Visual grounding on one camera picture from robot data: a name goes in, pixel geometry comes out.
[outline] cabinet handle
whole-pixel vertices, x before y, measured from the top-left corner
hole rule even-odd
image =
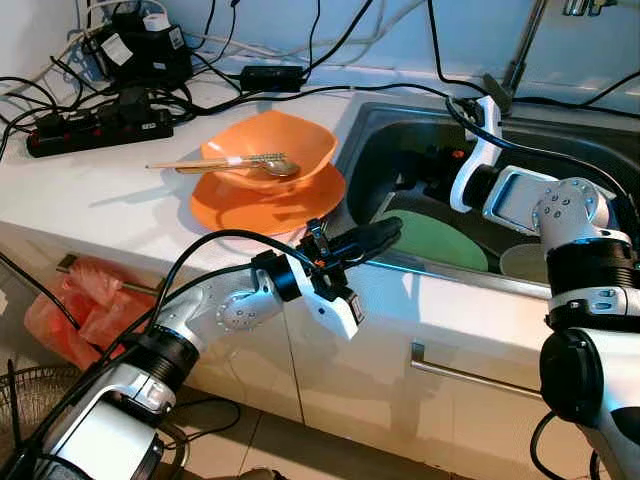
[[[60,263],[56,265],[56,271],[61,273],[69,273],[71,266],[74,264],[74,262],[77,259],[78,257],[76,257],[75,255],[67,254],[67,256],[65,256],[62,260],[60,260]],[[164,278],[160,280],[160,283],[156,288],[147,287],[145,285],[138,285],[137,283],[129,283],[129,282],[122,282],[122,287],[126,288],[127,290],[132,290],[134,292],[144,293],[145,295],[151,295],[151,296],[157,297],[160,294],[160,289],[162,288],[162,285],[164,285],[164,281],[165,281]]]
[[[427,362],[424,360],[424,345],[418,342],[411,343],[411,367],[417,370],[422,370],[423,372],[435,373],[436,375],[442,375],[443,377],[450,377],[465,382],[476,383],[528,398],[535,398],[538,400],[542,399],[542,395],[540,395],[538,390]]]

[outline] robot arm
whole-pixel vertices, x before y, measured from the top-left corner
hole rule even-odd
[[[493,100],[478,104],[484,124],[499,125]],[[496,159],[495,150],[476,146],[453,183],[451,207],[477,208],[487,220],[540,236],[552,293],[546,323],[554,330],[540,356],[542,397],[577,424],[613,480],[638,479],[640,275],[612,195],[584,178],[498,170]]]
[[[301,296],[316,321],[351,338],[364,314],[345,270],[387,249],[400,237],[401,225],[389,218],[329,240],[319,222],[312,222],[299,249],[316,270],[268,251],[246,270],[185,289],[162,308],[152,328],[125,337],[126,352],[48,432],[41,451],[95,480],[150,478],[163,454],[156,428],[207,346],[257,327],[281,313],[283,302]],[[50,458],[38,459],[39,445],[28,448],[3,467],[2,478],[86,478]]]

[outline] green plate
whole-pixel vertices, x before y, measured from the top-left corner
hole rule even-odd
[[[487,256],[466,235],[446,223],[407,210],[389,210],[381,215],[402,219],[402,237],[395,250],[434,262],[486,272]]]

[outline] fan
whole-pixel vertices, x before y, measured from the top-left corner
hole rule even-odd
[[[14,449],[14,437],[27,438],[75,383],[80,370],[73,366],[32,367],[13,371],[9,361],[7,375],[0,377],[0,465]],[[16,430],[12,419],[17,419]]]

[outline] orange bowl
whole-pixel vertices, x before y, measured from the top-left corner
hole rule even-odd
[[[329,163],[338,139],[326,128],[277,110],[238,122],[201,145],[202,158],[284,153],[300,171],[274,177],[262,168],[213,172],[222,182],[260,193],[274,193],[307,182]]]
[[[342,174],[328,164],[308,182],[273,195],[223,183],[212,173],[200,178],[191,195],[191,212],[210,230],[243,228],[276,235],[304,227],[333,210],[344,197]]]

